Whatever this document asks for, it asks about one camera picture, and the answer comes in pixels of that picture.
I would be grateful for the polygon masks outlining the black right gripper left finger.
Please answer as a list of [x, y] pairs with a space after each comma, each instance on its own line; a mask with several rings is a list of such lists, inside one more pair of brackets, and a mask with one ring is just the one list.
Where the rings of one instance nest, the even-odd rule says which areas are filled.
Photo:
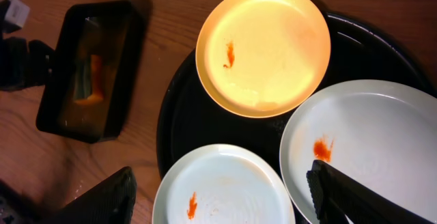
[[123, 167], [71, 201], [46, 224], [130, 224], [137, 194], [131, 167]]

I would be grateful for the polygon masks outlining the yellow plate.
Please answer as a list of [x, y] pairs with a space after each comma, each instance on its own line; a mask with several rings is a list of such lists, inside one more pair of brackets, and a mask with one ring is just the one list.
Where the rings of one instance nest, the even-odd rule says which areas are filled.
[[195, 63], [217, 105], [267, 118], [310, 97], [330, 52], [326, 19], [312, 0], [223, 0], [199, 32]]

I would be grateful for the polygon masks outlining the yellow green sponge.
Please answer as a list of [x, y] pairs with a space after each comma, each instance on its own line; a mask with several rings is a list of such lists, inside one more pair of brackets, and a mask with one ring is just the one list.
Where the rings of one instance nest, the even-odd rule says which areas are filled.
[[89, 106], [104, 100], [102, 63], [99, 55], [89, 55], [76, 61], [73, 98], [76, 104]]

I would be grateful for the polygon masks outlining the pale green plate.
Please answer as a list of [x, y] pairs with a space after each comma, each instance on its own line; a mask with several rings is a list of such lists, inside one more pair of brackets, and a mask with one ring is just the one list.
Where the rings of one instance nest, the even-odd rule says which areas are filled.
[[436, 221], [436, 99], [379, 80], [331, 85], [303, 102], [281, 138], [285, 187], [306, 221], [317, 217], [306, 174], [323, 143], [330, 165], [373, 192]]

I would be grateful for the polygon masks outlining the pale blue plate front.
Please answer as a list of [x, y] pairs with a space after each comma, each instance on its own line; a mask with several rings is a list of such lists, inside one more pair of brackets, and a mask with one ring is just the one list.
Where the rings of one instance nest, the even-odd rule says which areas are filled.
[[180, 158], [165, 174], [153, 223], [295, 223], [291, 199], [273, 168], [236, 145], [212, 144]]

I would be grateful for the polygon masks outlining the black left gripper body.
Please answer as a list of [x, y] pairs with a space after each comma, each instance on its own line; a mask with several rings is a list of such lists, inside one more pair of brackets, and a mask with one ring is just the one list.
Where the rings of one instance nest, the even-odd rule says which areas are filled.
[[40, 40], [5, 38], [1, 19], [1, 90], [18, 91], [45, 85], [55, 51]]

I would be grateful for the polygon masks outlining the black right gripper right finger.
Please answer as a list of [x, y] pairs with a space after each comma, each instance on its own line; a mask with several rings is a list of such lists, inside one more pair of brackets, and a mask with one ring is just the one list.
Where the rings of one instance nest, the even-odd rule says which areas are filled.
[[423, 217], [383, 198], [322, 160], [307, 172], [312, 202], [321, 224], [428, 223]]

